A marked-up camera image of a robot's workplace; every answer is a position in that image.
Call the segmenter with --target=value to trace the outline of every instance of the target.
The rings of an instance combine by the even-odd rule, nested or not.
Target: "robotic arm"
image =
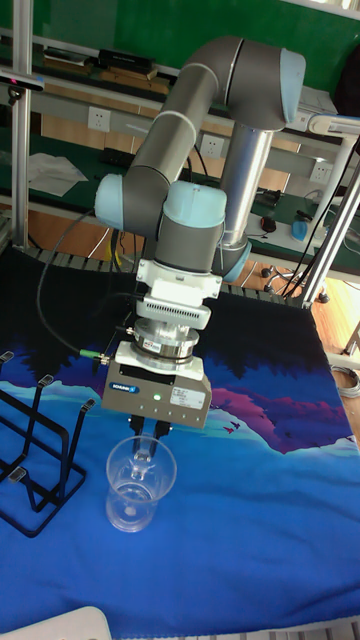
[[[296,115],[305,72],[298,54],[236,37],[201,47],[182,68],[125,178],[106,176],[95,213],[107,226],[156,241],[137,280],[134,341],[110,361],[103,406],[203,427],[211,389],[192,355],[222,279],[232,282],[250,252],[244,234],[275,131]],[[177,181],[213,102],[235,120],[220,189]]]

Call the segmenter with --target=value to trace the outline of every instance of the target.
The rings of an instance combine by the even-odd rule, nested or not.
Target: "black wire rack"
[[[0,373],[2,366],[9,360],[11,360],[13,356],[14,354],[11,351],[7,351],[2,356],[0,356]],[[15,460],[9,463],[5,462],[5,460],[0,459],[0,483],[7,480],[8,482],[20,482],[21,484],[23,484],[24,491],[26,491],[27,497],[29,499],[30,508],[35,513],[40,513],[47,505],[52,506],[50,513],[48,513],[48,515],[43,518],[40,525],[35,529],[29,529],[18,522],[14,518],[14,516],[11,516],[3,511],[0,505],[0,518],[8,522],[28,538],[35,538],[35,536],[37,536],[46,527],[50,520],[53,519],[58,511],[60,511],[61,507],[63,507],[64,504],[66,504],[66,502],[81,487],[86,477],[86,471],[74,462],[74,455],[79,441],[85,415],[89,411],[89,409],[94,406],[95,400],[90,398],[80,408],[74,433],[70,440],[69,432],[64,427],[62,427],[54,420],[51,420],[50,418],[44,416],[38,410],[42,391],[43,389],[45,389],[45,387],[51,384],[52,381],[53,377],[50,375],[46,375],[37,383],[31,406],[24,404],[23,402],[21,402],[21,400],[14,398],[9,393],[0,389],[0,422],[5,427],[8,427],[13,432],[23,437],[25,440],[22,451],[20,455],[15,458]],[[9,405],[13,409],[19,411],[20,414],[27,416],[27,427],[24,429],[16,425],[5,416],[1,415],[1,403]],[[48,444],[35,437],[34,427],[36,423],[42,425],[43,427],[45,427],[45,429],[48,429],[53,434],[59,436],[61,441],[60,451],[56,451]],[[29,461],[31,460],[31,453],[34,447],[41,449],[43,452],[60,462],[59,478],[51,489],[46,489],[44,486],[39,484],[39,482],[35,481],[31,477],[28,469],[23,464],[26,459],[28,459]],[[69,488],[68,479],[71,471],[75,471],[80,476],[80,479],[74,486]]]

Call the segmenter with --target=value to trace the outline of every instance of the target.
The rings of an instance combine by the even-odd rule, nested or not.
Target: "green wall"
[[[119,48],[181,67],[200,45],[237,35],[302,53],[305,83],[332,91],[357,44],[360,21],[281,0],[34,0],[34,33],[94,48]],[[0,26],[11,28],[11,0]]]

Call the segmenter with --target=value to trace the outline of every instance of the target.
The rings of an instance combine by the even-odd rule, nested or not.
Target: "electrical outlet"
[[[110,131],[110,115],[111,111],[107,109],[99,109],[98,107],[89,107],[89,129],[95,129],[96,131]]]
[[[332,172],[333,165],[329,162],[316,161],[315,166],[310,176],[311,182],[317,182],[318,184],[327,184]]]
[[[224,144],[224,138],[218,136],[209,136],[204,133],[201,142],[200,153],[207,158],[214,158],[217,160],[221,156],[221,151]]]

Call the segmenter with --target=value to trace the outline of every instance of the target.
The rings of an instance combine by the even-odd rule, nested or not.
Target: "clear plastic cup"
[[[141,531],[173,486],[176,462],[162,442],[144,434],[127,438],[112,450],[106,475],[110,485],[106,514],[111,524],[120,531]]]

